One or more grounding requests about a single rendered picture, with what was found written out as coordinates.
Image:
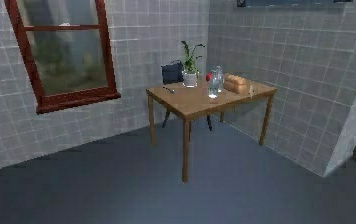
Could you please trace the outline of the green houseplant in white pot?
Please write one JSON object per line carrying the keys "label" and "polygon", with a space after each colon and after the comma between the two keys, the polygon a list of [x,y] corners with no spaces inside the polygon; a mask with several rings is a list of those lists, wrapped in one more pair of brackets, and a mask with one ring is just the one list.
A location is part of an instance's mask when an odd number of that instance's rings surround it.
{"label": "green houseplant in white pot", "polygon": [[204,48],[203,44],[196,44],[190,47],[186,41],[182,41],[184,50],[184,60],[182,61],[182,76],[183,85],[187,88],[197,86],[199,78],[199,69],[197,68],[196,61],[201,58],[201,55],[196,54],[198,48]]}

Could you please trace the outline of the brown wooden table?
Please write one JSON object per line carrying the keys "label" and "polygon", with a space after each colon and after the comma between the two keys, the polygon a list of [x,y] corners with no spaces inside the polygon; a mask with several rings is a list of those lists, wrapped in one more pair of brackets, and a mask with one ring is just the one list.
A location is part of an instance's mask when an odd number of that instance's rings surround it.
{"label": "brown wooden table", "polygon": [[[249,88],[253,85],[253,94],[249,94]],[[171,94],[163,86],[174,89]],[[204,78],[198,81],[196,87],[187,88],[182,82],[160,85],[146,89],[147,105],[149,114],[150,140],[155,144],[154,132],[154,107],[156,101],[171,113],[175,114],[183,122],[183,155],[182,155],[182,182],[187,183],[189,179],[189,142],[190,124],[193,120],[202,116],[220,114],[220,121],[224,120],[224,113],[227,109],[236,107],[239,104],[250,103],[260,99],[267,99],[264,120],[259,137],[259,144],[263,145],[269,124],[271,108],[274,96],[277,92],[275,87],[247,80],[247,90],[241,94],[228,90],[223,90],[217,98],[208,96],[208,82]]]}

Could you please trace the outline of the dark blue chair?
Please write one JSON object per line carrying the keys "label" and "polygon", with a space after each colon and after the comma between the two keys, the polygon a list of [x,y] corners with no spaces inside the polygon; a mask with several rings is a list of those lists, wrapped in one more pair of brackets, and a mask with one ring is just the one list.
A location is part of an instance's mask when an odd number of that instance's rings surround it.
{"label": "dark blue chair", "polygon": [[[161,66],[161,69],[162,69],[162,78],[163,78],[164,85],[183,82],[183,75],[182,75],[183,64],[181,62],[177,62],[175,64],[163,65]],[[165,118],[162,123],[162,128],[166,126],[170,113],[171,113],[170,111],[168,110],[166,111]],[[210,115],[207,115],[206,119],[207,119],[208,128],[210,131],[212,131],[213,127],[212,127]]]}

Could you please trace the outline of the clear glass cup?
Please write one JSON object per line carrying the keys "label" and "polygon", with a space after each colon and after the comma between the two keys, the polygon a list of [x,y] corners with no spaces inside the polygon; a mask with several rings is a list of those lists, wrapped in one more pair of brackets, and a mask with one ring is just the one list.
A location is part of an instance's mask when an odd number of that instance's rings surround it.
{"label": "clear glass cup", "polygon": [[218,97],[218,81],[211,79],[208,82],[208,96],[212,99]]}

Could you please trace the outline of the clear glass bottle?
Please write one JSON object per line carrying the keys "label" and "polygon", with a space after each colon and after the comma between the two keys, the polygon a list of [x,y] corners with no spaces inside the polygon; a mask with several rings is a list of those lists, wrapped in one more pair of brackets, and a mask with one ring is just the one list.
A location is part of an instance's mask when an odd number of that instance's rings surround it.
{"label": "clear glass bottle", "polygon": [[223,70],[221,66],[217,66],[215,70],[212,71],[212,84],[213,87],[217,89],[220,93],[223,87]]}

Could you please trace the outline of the brown bread loaf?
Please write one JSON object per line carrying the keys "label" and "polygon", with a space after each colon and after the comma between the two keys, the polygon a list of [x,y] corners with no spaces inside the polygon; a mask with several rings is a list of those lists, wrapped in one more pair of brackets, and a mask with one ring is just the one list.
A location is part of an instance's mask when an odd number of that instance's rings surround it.
{"label": "brown bread loaf", "polygon": [[245,78],[227,74],[223,83],[223,87],[231,92],[241,94],[247,90],[247,80]]}

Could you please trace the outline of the red framed window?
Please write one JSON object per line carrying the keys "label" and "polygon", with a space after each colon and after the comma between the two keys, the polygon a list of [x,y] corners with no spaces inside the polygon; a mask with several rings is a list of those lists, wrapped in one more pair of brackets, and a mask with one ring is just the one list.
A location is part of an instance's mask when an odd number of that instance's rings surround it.
{"label": "red framed window", "polygon": [[45,114],[118,99],[105,0],[4,0]]}

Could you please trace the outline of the dark framed wall picture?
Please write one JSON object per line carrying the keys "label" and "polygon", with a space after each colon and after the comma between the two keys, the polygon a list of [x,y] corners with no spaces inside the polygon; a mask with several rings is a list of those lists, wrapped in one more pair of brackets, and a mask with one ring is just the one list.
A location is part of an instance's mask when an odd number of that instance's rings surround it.
{"label": "dark framed wall picture", "polygon": [[321,4],[353,3],[354,0],[236,0],[237,7],[312,6]]}

